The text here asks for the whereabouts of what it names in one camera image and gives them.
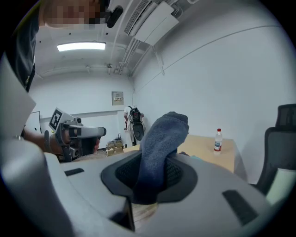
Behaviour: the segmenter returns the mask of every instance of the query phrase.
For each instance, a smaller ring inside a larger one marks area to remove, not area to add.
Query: pipe
[[[134,44],[134,42],[135,42],[135,38],[132,37],[131,41],[129,42],[128,48],[127,48],[127,50],[126,50],[125,53],[124,53],[124,56],[123,56],[123,58],[122,58],[122,62],[119,62],[120,65],[119,65],[119,70],[118,70],[117,74],[119,74],[119,71],[120,71],[122,65],[125,64],[126,56],[127,56],[127,54],[129,53],[129,51],[130,51],[130,49],[131,49],[131,47],[132,47],[131,45]]]
[[[154,51],[154,53],[155,53],[155,56],[156,56],[156,59],[157,59],[157,62],[158,62],[159,68],[160,68],[160,70],[161,70],[161,73],[162,73],[162,75],[164,76],[164,75],[165,75],[165,71],[164,71],[164,69],[163,69],[162,61],[160,60],[160,58],[159,58],[159,56],[158,56],[158,53],[157,53],[157,51],[156,51],[156,48],[155,48],[154,46],[152,46],[152,49],[153,49],[153,51]]]
[[[119,23],[119,26],[118,26],[118,29],[117,29],[117,32],[116,32],[116,35],[115,35],[115,39],[114,39],[114,43],[113,43],[113,48],[112,48],[112,52],[111,52],[111,57],[110,57],[110,63],[112,62],[112,59],[113,59],[113,53],[114,53],[114,48],[115,48],[115,44],[116,44],[116,40],[117,40],[117,37],[118,37],[118,34],[119,34],[119,31],[121,30],[121,25],[123,23],[123,20],[126,16],[126,13],[128,12],[131,4],[133,3],[134,0],[130,0],[129,4],[127,5],[122,17],[121,17],[121,20],[120,20],[120,23]]]
[[[44,80],[44,78],[43,78],[41,75],[39,75],[36,71],[35,71],[35,74],[36,74],[39,78],[41,78],[42,80]]]
[[[129,59],[131,52],[134,50],[134,48],[136,47],[136,45],[138,44],[138,40],[135,40],[130,48],[130,50],[127,50],[127,56],[123,59],[123,62],[126,63],[127,59]]]
[[[142,61],[142,59],[144,58],[144,56],[146,55],[146,53],[149,51],[149,49],[151,48],[151,46],[149,46],[146,51],[142,54],[142,56],[140,57],[139,61],[135,64],[134,68],[132,69],[132,71],[130,72],[129,76],[132,76],[135,69],[137,68],[137,66],[140,64],[140,62]]]
[[[130,41],[130,44],[129,44],[129,47],[128,49],[126,50],[124,56],[123,56],[123,59],[122,59],[122,62],[123,63],[126,63],[126,58],[129,57],[130,55],[130,52],[133,50],[135,44],[137,43],[137,40],[135,38],[132,38],[132,40]]]
[[[132,53],[130,54],[130,57],[128,58],[127,62],[126,62],[126,66],[129,65],[131,58],[133,57],[133,55],[135,54],[135,51],[137,50],[137,48],[139,47],[139,45],[141,44],[141,42],[139,41],[138,44],[136,45],[135,49],[132,51]]]

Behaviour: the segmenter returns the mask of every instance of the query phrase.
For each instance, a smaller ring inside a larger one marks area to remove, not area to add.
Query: table
[[[220,165],[230,172],[234,172],[234,141],[233,139],[223,139],[222,150],[219,155],[214,154],[213,137],[201,137],[195,135],[188,135],[184,143],[178,147],[178,153],[185,152],[190,156],[197,156],[198,158]],[[139,150],[140,145],[125,148],[123,151],[128,152],[132,150]]]

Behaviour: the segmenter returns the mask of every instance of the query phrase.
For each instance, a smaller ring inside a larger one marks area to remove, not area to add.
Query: blue sock
[[[164,182],[165,158],[185,141],[188,117],[169,112],[157,119],[140,144],[142,158],[137,183],[133,189],[134,201],[152,203]]]

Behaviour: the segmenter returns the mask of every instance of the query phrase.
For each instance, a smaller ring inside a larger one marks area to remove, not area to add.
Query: fluorescent light
[[[78,42],[70,44],[60,44],[57,46],[60,52],[67,50],[104,50],[106,43]]]

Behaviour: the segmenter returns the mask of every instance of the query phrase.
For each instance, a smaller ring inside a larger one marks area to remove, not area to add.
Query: plastic bottle
[[[220,154],[221,148],[222,148],[222,133],[221,133],[221,128],[218,128],[217,134],[215,136],[214,153]]]

